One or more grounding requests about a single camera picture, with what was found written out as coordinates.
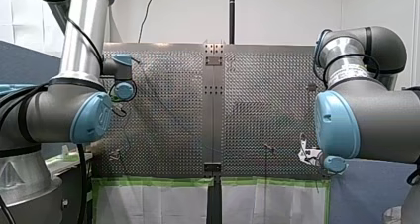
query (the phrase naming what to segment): green tape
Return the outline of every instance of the green tape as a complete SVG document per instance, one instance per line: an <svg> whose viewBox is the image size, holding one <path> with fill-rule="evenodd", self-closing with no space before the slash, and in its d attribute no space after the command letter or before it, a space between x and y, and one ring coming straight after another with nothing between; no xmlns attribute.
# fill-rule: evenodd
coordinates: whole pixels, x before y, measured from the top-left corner
<svg viewBox="0 0 420 224"><path fill-rule="evenodd" d="M273 186L297 186L297 187L327 187L330 184L329 180L293 180L284 178L264 178L264 177L223 177L223 186L244 186L267 184Z"/></svg>
<svg viewBox="0 0 420 224"><path fill-rule="evenodd" d="M118 177L94 178L93 185L98 186L156 186L156 187L202 187L212 186L212 178L154 178L154 177Z"/></svg>

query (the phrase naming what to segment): metal frame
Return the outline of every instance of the metal frame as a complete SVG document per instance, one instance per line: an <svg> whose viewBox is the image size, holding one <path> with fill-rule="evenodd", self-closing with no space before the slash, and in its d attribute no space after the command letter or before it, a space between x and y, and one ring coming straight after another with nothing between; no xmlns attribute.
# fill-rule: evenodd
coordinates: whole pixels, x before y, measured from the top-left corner
<svg viewBox="0 0 420 224"><path fill-rule="evenodd" d="M201 156L200 168L195 167L194 172L188 171L188 161L183 160L183 162L176 162L173 164L174 167L184 168L184 172L177 172L174 169L171 169L173 173L160 173L155 171L151 172L137 172L129 173L131 175L152 175L159 177L193 177L193 176L274 176L274 177L288 177L288 178L297 178L297 179L320 179L321 177L317 174L317 170L312 167L308 167L305 164L302 164L298 161L297 152L299 150L298 136L295 136L297 130L307 133L309 139L309 145L315 145L315 135L314 129L312 126L313 114L312 114L312 103L315 98L317 91L311 91L314 87L314 84L318 88L321 87L321 84L315 80L315 76L312 74L311 63L313 55L313 47L297 47L297 46L238 46L238 45L223 45L223 44L105 44L106 56L109 56L110 53L129 53L135 56L142 56L144 54L152 54L153 52L161 55L162 60L165 60L165 53L172 53L172 56L188 56L189 53L193 52L194 56L198 56L199 59L194 61L195 69L199 68L201 79L199 90L194 90L193 96L196 101L200 104L197 108L201 110L201 119L200 119L200 128L196 131L201 133L199 138L201 144L201 151L197 156ZM235 64L236 59L243 59L243 64ZM238 77L240 80L235 80L238 76L232 72L232 68L235 66L235 69L244 69L242 71L243 75L246 73L249 76L259 76L261 77L252 77L243 79L245 77ZM151 64L145 65L146 69L152 68ZM265 72L265 69L274 69L277 77L272 77L269 72ZM189 68L183 68L185 72L188 72ZM250 145L241 149L241 146L238 144L229 143L227 138L227 129L229 126L232 126L232 120L226 119L241 119L241 117L229 117L232 114L232 102L235 103L233 98L234 94L238 92L238 88L244 90L245 96L244 101L247 100L250 96L255 96L255 92L247 90L248 88L242 87L244 84L238 81L252 81L256 82L269 78L271 80L276 79L278 83L273 85L270 89L272 91L267 91L269 96L266 100L269 103L273 103L275 106L278 104L284 105L283 101L287 99L296 100L294 104L295 111L286 111L286 113L291 114L290 116L295 116L298 119L296 121L305 122L304 124L286 124L287 126L298 126L293 132L283 133L282 129L273 131L273 127L268 127L272 133L278 133L278 135L273 136L273 139L278 139L281 136L295 136L293 138L287 137L282 143L278 144L268 144L274 145L278 148L280 155L267 154L267 159L265 164L263 164L262 159L266 156L266 148L261 145ZM292 80L297 80L293 86L298 86L299 89L295 89L292 86L289 86L287 82ZM274 112L281 111L277 108L267 108L269 114L266 119L272 118ZM116 121L120 126L124 124L123 121ZM119 140L124 141L123 134L115 133L115 136L119 137ZM241 140L242 135L234 135L232 137L234 140ZM111 149L105 149L108 153L118 150L118 144L109 144L105 147ZM251 159L241 159L245 153L248 151L255 151L255 154ZM108 161L108 156L102 156L103 153L99 155L99 165L110 163ZM289 160L289 162L282 162L281 159ZM240 164L241 170L235 169L231 164ZM120 168L114 168L111 175L122 175L122 170Z"/></svg>

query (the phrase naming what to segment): pegboard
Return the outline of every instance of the pegboard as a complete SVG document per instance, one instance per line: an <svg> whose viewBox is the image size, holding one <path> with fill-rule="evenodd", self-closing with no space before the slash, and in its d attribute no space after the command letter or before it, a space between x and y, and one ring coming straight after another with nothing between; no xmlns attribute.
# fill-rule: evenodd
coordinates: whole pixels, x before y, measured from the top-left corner
<svg viewBox="0 0 420 224"><path fill-rule="evenodd" d="M211 157L222 163L222 176L319 178L297 156L301 132L315 143L313 103L321 84L312 73L313 47L224 45L213 68L208 50L105 45L106 57L128 53L141 62L133 63L139 90L124 105L128 116L114 116L110 132L92 147L94 175L196 177ZM104 81L107 88L112 83ZM311 83L318 90L308 91Z"/></svg>
<svg viewBox="0 0 420 224"><path fill-rule="evenodd" d="M223 176L319 178L297 156L300 133L308 145L316 142L313 104L322 87L312 72L313 51L225 46Z"/></svg>
<svg viewBox="0 0 420 224"><path fill-rule="evenodd" d="M136 98L113 116L92 146L95 176L202 176L202 45L105 46L106 57L130 54ZM113 80L104 80L107 89Z"/></svg>

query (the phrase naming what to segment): gray robot arm segment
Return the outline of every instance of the gray robot arm segment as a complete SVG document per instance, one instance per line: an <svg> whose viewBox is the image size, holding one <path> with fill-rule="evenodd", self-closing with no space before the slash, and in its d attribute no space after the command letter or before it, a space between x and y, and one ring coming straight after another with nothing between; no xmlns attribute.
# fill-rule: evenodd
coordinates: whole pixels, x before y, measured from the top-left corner
<svg viewBox="0 0 420 224"><path fill-rule="evenodd" d="M384 80L404 69L401 39L388 29L372 27L328 33L319 46L319 66L341 57L328 68L330 90L316 99L317 140L324 154L417 163L420 96L416 91L389 91L394 81ZM342 56L353 53L376 58L383 77L370 78L373 68L363 56Z"/></svg>
<svg viewBox="0 0 420 224"><path fill-rule="evenodd" d="M404 70L407 53L402 40L389 29L383 27L367 27L325 34L318 44L319 54L315 61L318 66L326 66L329 61L344 54L365 54L374 57L380 64L379 81L392 90L397 74ZM338 60L328 71L331 76L343 65L367 66L368 72L375 72L376 67L368 58L349 56Z"/></svg>

